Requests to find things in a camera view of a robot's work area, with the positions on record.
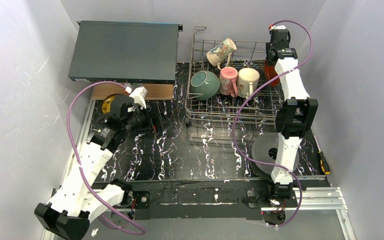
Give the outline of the white floral bowl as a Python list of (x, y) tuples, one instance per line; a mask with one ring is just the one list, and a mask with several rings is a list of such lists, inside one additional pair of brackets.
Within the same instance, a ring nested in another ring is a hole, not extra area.
[(220, 87), (219, 77), (210, 71), (199, 71), (190, 79), (189, 97), (199, 101), (212, 98)]

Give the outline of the cream seahorse mug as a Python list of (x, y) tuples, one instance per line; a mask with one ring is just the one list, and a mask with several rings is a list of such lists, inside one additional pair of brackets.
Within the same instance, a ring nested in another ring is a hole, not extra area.
[(219, 70), (222, 69), (222, 63), (226, 60), (226, 67), (229, 66), (233, 53), (237, 50), (237, 46), (233, 40), (227, 38), (217, 44), (214, 48), (206, 53), (208, 62), (217, 67)]

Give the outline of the grey perforated filament spool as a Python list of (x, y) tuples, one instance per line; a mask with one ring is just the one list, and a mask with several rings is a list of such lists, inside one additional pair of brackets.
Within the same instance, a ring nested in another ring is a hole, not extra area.
[(293, 181), (289, 172), (297, 169), (299, 163), (298, 148), (302, 138), (291, 136), (286, 139), (280, 132), (260, 135), (252, 143), (251, 168), (260, 177), (273, 183), (288, 185)]

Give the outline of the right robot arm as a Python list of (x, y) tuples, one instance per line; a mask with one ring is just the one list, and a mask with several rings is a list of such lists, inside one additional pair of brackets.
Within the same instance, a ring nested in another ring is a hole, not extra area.
[(272, 26), (270, 41), (266, 44), (266, 61), (272, 66), (281, 85), (284, 103), (276, 118), (278, 148), (270, 176), (274, 183), (271, 195), (288, 199), (293, 191), (293, 176), (298, 148), (311, 129), (318, 101), (307, 93), (298, 70), (298, 54), (290, 47), (291, 35), (285, 26)]

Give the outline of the yellow patterned plate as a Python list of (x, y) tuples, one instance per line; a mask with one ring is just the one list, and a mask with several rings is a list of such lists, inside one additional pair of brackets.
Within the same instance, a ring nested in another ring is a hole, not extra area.
[(111, 110), (111, 103), (112, 101), (117, 97), (119, 96), (118, 93), (116, 94), (111, 94), (109, 95), (108, 97), (106, 97), (103, 102), (102, 102), (102, 106), (101, 106), (101, 111), (103, 114), (107, 114), (110, 112)]

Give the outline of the wooden board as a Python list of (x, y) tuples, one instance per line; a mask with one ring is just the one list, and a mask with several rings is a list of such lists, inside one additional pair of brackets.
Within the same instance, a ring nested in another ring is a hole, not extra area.
[[(144, 83), (143, 87), (147, 89), (145, 100), (172, 100), (174, 96), (173, 84), (153, 84)], [(128, 95), (121, 86), (112, 83), (96, 85), (91, 94), (92, 100), (104, 100), (110, 95), (122, 94)]]

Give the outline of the aluminium frame rail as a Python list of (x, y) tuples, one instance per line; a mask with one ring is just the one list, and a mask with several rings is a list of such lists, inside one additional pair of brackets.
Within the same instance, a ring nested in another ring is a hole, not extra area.
[(138, 220), (163, 218), (263, 219), (286, 222), (286, 211), (335, 210), (345, 239), (356, 237), (338, 187), (292, 188), (290, 196), (271, 193), (267, 181), (169, 181), (133, 185)]

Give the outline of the pink interior mug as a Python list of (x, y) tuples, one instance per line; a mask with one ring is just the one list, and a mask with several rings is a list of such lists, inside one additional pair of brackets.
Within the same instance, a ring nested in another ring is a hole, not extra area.
[(238, 71), (233, 67), (224, 67), (220, 70), (219, 92), (225, 96), (237, 97), (239, 90), (237, 88)]

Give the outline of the dark grey rack-mount box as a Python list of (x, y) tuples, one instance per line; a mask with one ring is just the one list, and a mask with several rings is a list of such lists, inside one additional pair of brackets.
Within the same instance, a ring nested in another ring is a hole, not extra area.
[(177, 23), (79, 21), (68, 77), (74, 82), (172, 85), (182, 31)]

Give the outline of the red plate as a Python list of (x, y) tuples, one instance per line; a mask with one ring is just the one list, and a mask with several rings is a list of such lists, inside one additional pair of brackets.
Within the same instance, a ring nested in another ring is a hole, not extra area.
[[(273, 64), (271, 64), (267, 59), (264, 61), (264, 76), (267, 81), (273, 79), (278, 74), (275, 71), (275, 67)], [(276, 87), (280, 83), (280, 79), (277, 78), (274, 81), (272, 81), (269, 85), (271, 87)]]

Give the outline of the green interior mug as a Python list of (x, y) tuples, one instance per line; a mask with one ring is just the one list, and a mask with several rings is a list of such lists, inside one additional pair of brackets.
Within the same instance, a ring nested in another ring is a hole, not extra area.
[(260, 73), (253, 68), (243, 68), (238, 72), (237, 89), (238, 96), (248, 99), (255, 91), (260, 80)]

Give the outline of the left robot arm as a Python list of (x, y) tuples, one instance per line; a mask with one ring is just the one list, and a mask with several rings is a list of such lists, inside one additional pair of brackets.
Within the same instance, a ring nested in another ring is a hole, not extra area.
[(131, 184), (115, 179), (101, 191), (92, 184), (118, 147), (133, 134), (162, 132), (170, 125), (159, 102), (116, 94), (102, 104), (102, 114), (92, 125), (83, 150), (75, 152), (77, 163), (47, 203), (39, 203), (34, 214), (49, 232), (64, 240), (81, 240), (91, 223), (125, 199), (132, 206)]

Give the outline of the yellow handled screwdriver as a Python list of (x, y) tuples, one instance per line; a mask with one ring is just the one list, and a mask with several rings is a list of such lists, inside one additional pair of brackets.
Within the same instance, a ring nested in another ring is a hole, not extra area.
[(318, 160), (319, 160), (320, 167), (321, 167), (323, 174), (329, 175), (331, 173), (330, 166), (326, 160), (324, 153), (321, 150), (319, 150), (317, 153), (317, 156), (318, 156)]

